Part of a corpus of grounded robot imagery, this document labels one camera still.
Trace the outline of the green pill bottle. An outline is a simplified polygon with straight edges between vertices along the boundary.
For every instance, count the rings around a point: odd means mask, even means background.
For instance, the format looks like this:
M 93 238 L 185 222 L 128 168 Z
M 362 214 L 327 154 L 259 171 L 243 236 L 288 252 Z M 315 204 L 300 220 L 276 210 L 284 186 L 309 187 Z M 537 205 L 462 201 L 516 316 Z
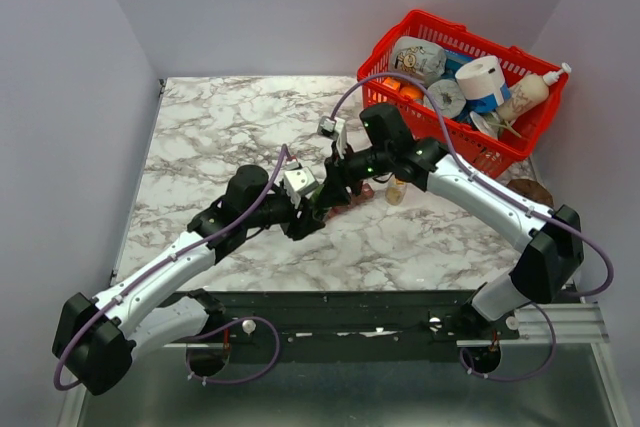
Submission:
M 312 208 L 317 208 L 318 207 L 318 199 L 321 196 L 323 190 L 323 186 L 320 185 L 318 186 L 309 196 L 309 205 Z

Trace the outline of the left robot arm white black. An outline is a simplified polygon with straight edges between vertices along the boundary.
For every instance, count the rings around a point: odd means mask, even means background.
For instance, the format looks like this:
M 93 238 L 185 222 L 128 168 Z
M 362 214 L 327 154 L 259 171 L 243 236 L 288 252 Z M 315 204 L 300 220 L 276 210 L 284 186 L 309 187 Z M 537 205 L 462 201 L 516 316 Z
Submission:
M 52 352 L 54 386 L 79 385 L 100 395 L 114 387 L 140 357 L 184 338 L 214 340 L 220 309 L 204 291 L 164 302 L 183 284 L 242 246 L 251 229 L 278 225 L 292 240 L 323 228 L 324 187 L 309 168 L 280 161 L 273 173 L 238 168 L 225 193 L 195 215 L 161 254 L 91 298 L 78 293 L 63 305 Z

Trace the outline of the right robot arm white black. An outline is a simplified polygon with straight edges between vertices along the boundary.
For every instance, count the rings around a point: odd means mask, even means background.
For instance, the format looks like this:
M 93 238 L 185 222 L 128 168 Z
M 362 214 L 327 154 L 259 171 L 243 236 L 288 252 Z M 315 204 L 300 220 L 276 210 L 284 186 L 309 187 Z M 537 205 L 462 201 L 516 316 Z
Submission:
M 467 336 L 485 337 L 500 317 L 530 302 L 551 302 L 581 265 L 583 243 L 574 234 L 580 217 L 573 209 L 563 206 L 546 219 L 546 205 L 458 165 L 437 139 L 415 139 L 394 105 L 376 104 L 363 110 L 360 120 L 371 142 L 362 151 L 347 144 L 343 120 L 323 117 L 319 122 L 319 134 L 332 141 L 332 154 L 325 161 L 317 208 L 345 205 L 365 180 L 391 174 L 463 208 L 520 254 L 509 272 L 481 286 L 468 300 L 459 317 Z

